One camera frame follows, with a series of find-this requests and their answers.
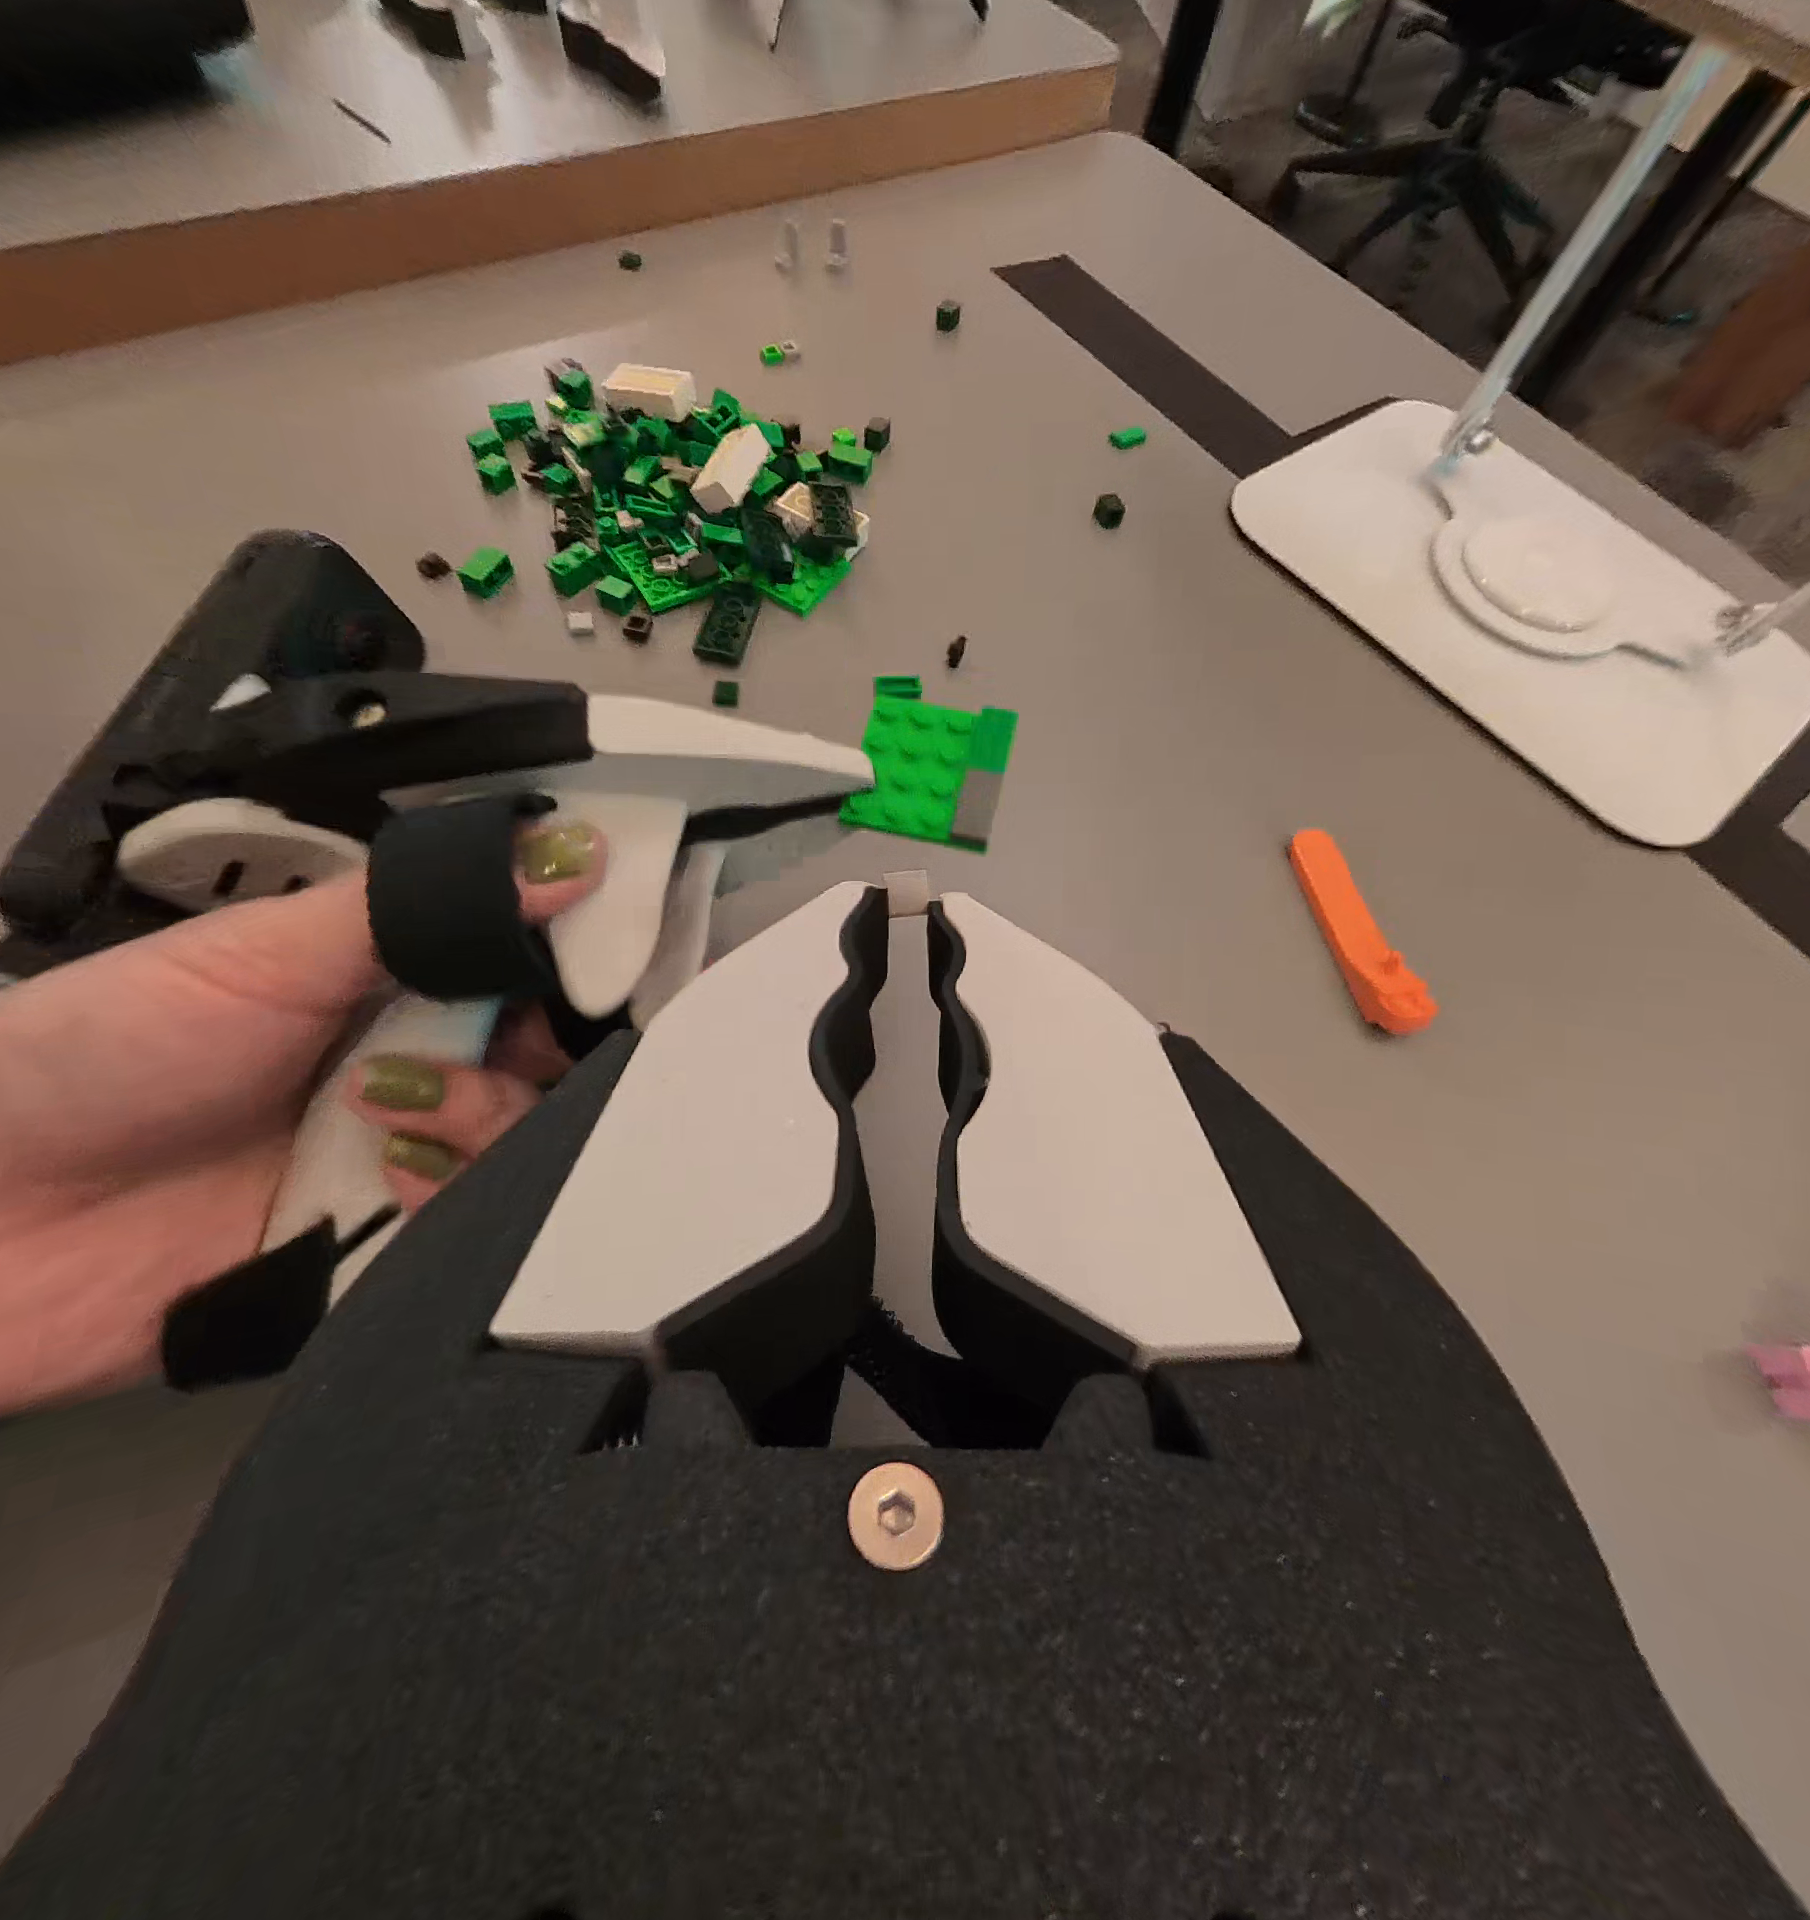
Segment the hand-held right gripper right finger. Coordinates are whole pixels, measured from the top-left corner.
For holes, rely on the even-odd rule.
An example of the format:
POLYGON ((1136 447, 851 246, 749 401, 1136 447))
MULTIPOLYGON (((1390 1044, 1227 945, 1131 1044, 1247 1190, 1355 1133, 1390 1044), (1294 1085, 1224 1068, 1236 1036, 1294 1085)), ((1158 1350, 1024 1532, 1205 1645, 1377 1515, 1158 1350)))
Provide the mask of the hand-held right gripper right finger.
POLYGON ((1181 1369, 1302 1357, 1294 1306, 1200 1102, 1207 1054, 965 892, 926 912, 944 1102, 940 1332, 1045 1433, 1125 1379, 1201 1445, 1181 1369))

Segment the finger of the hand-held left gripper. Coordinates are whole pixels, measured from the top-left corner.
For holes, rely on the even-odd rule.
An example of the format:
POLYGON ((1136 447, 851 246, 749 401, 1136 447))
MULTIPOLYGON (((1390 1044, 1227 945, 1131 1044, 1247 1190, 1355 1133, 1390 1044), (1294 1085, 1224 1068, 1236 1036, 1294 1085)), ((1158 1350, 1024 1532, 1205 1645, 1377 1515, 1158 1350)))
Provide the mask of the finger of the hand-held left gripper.
POLYGON ((688 838, 744 838, 819 816, 876 785, 859 746, 631 695, 589 698, 581 789, 677 802, 688 838))
POLYGON ((749 833, 703 831, 691 840, 691 978, 711 959, 711 917, 718 900, 746 885, 773 879, 845 835, 842 808, 794 815, 749 833))

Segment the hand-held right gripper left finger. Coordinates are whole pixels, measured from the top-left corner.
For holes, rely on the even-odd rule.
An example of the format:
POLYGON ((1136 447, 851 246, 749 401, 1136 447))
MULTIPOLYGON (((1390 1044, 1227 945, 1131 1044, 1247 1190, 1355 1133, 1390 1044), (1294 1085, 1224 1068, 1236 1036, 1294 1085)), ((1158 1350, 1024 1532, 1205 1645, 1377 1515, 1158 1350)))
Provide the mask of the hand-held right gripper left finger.
POLYGON ((653 1017, 488 1328, 504 1361, 711 1376, 762 1445, 828 1445, 872 1310, 855 1118, 889 896, 831 883, 653 1017))

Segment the green lego plate assembly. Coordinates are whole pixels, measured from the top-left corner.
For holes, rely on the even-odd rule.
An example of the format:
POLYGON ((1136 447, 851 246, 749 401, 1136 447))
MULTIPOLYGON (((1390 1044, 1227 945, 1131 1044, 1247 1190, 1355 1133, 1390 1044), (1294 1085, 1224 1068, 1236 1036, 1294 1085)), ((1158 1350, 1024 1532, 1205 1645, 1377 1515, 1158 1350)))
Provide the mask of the green lego plate assembly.
POLYGON ((841 804, 847 829, 986 853, 1017 729, 1017 710, 931 702, 917 675, 872 681, 862 737, 872 783, 841 804))

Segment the pile of lego bricks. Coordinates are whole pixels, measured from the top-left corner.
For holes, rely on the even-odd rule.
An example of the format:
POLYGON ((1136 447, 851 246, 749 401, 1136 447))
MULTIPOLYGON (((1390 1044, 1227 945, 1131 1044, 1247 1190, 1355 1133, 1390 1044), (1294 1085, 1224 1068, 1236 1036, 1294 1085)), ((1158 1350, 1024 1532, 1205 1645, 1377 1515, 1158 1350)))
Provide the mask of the pile of lego bricks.
POLYGON ((538 568, 581 628, 602 613, 644 642, 697 611, 695 654, 733 665, 758 613, 807 617, 849 581, 893 421, 811 434, 691 369, 559 356, 541 395, 492 401, 462 447, 484 498, 543 515, 538 568))

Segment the person's left hand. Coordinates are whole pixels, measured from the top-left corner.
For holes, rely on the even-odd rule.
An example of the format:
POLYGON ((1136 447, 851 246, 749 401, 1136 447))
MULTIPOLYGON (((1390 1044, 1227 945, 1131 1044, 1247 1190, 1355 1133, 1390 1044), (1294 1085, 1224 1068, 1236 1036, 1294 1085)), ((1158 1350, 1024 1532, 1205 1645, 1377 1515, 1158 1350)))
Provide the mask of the person's left hand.
POLYGON ((161 1374, 387 992, 363 870, 0 987, 0 1422, 161 1374))

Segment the orange brick separator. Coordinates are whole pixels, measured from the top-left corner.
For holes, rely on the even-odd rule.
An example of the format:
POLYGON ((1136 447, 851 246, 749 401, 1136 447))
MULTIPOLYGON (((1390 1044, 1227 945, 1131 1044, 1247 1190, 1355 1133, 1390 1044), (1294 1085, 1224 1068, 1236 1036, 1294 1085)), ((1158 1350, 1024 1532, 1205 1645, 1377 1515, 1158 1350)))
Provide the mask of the orange brick separator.
POLYGON ((1374 922, 1337 840, 1308 827, 1290 838, 1286 857, 1358 1012, 1390 1036, 1428 1029, 1439 1005, 1422 975, 1374 922))

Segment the wood-edged grey table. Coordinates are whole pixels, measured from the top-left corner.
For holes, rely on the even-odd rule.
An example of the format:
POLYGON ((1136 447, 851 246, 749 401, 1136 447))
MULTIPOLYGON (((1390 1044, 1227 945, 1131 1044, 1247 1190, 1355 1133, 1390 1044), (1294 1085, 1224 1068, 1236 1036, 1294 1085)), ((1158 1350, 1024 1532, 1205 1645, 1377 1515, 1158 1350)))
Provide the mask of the wood-edged grey table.
POLYGON ((629 4, 638 108, 548 17, 469 4, 478 57, 376 4, 255 4, 204 96, 0 142, 0 369, 503 264, 1104 129, 1111 40, 1060 4, 629 4), (339 115, 342 97, 391 144, 339 115))

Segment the white book stand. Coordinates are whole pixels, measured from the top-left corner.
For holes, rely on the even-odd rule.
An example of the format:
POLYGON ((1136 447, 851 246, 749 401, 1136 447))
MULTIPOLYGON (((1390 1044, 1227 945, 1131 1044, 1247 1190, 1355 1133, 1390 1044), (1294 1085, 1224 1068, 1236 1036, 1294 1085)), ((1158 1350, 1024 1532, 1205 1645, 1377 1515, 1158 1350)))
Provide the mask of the white book stand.
POLYGON ((1528 353, 1731 52, 1704 23, 1661 106, 1449 414, 1390 401, 1239 477, 1247 542, 1597 824, 1706 843, 1810 728, 1788 625, 1503 442, 1528 353))

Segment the black padded object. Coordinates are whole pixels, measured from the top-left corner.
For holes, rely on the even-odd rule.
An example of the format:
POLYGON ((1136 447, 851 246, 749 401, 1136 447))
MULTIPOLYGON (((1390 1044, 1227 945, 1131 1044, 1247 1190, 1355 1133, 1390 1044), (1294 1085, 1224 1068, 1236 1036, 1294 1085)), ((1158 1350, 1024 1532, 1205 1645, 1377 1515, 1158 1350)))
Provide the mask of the black padded object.
POLYGON ((246 2, 0 2, 0 135, 188 97, 253 32, 246 2))

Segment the black and white device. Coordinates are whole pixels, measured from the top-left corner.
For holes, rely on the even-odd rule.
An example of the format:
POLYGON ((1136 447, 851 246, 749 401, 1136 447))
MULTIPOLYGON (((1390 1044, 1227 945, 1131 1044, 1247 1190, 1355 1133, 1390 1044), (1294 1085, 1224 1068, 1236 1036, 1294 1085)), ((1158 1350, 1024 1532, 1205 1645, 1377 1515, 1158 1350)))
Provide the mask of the black and white device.
MULTIPOLYGON (((668 64, 653 36, 629 4, 504 2, 503 12, 538 15, 556 23, 565 61, 638 108, 658 108, 668 64)), ((478 33, 464 27, 469 4, 377 2, 384 21, 413 47, 438 61, 478 57, 478 33)))

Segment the black office chair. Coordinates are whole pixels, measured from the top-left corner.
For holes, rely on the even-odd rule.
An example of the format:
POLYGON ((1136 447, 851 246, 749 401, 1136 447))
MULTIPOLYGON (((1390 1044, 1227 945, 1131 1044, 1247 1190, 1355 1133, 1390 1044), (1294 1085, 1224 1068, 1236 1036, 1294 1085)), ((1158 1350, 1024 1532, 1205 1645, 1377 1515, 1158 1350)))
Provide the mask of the black office chair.
POLYGON ((1592 74, 1658 91, 1686 52, 1686 38, 1617 2, 1437 2, 1455 64, 1424 113, 1427 133, 1293 159, 1276 178, 1267 216, 1286 222, 1308 178, 1384 180, 1390 194, 1327 264, 1347 273, 1377 239, 1408 228, 1415 274, 1439 218, 1460 212, 1500 287, 1515 302, 1542 273, 1554 224, 1537 197, 1491 155, 1495 110, 1512 91, 1562 97, 1562 83, 1592 74))

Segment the pale desk with wooden leg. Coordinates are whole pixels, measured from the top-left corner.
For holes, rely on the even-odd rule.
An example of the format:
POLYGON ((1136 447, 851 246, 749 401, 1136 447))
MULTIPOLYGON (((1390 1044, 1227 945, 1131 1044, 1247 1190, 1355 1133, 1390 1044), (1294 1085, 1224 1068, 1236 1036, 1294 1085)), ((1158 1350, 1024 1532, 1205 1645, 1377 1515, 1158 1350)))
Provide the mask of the pale desk with wooden leg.
MULTIPOLYGON (((1637 299, 1646 273, 1785 93, 1810 96, 1810 2, 1646 2, 1638 11, 1690 38, 1684 59, 1484 371, 1498 391, 1538 410, 1637 299), (1746 79, 1643 216, 1612 242, 1673 129, 1726 61, 1746 64, 1746 79)), ((1807 384, 1810 237, 1692 354, 1667 414, 1714 444, 1746 444, 1776 425, 1807 384)))

